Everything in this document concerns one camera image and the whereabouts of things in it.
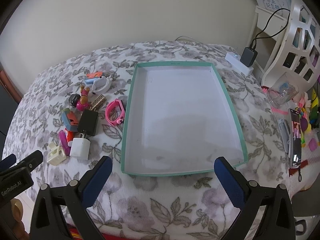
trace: smartphone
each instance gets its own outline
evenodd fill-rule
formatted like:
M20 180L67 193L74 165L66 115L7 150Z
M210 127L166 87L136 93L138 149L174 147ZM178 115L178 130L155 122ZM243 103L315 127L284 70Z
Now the smartphone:
M289 108L288 110L288 121L289 121L289 166L290 168L298 168L301 165L301 125L299 113Z

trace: blue gripper pad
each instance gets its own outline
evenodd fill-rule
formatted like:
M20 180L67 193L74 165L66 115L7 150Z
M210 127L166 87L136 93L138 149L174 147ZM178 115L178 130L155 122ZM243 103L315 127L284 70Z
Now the blue gripper pad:
M93 206L100 191L102 190L104 184L106 183L112 172L111 158L108 156L103 156L102 158L105 158L105 160L98 169L95 170L95 168L93 168L93 170L87 171L94 172L94 174L92 175L91 179L87 182L85 188L82 190L82 206L84 208Z
M242 210L245 204L245 192L229 170L230 168L233 170L231 165L225 158L219 157L215 160L213 168L233 206Z
M17 157L12 153L8 157L0 161L0 172L9 169L12 165L17 162Z

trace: black strap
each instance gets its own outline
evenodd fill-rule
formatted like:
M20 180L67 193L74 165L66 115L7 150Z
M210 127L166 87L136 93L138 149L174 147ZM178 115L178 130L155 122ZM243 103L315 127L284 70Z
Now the black strap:
M301 182L302 181L302 176L301 176L301 167L300 166L299 166L298 173L299 173L298 181Z

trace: toy figure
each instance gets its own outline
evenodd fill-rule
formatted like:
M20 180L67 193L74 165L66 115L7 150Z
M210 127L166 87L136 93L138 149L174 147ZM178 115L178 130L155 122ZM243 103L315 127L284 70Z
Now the toy figure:
M86 109L90 104L88 102L88 93L90 91L90 88L87 87L84 89L84 85L80 86L80 94L81 97L77 102L77 109L79 111L84 111L84 109Z

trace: white plastic clip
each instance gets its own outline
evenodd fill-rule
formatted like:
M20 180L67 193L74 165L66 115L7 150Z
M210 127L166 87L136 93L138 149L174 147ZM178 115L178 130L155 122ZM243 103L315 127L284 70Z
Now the white plastic clip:
M63 148L60 145L56 146L56 144L52 142L49 144L49 148L51 149L51 152L49 152L47 157L48 164L57 166L67 158Z

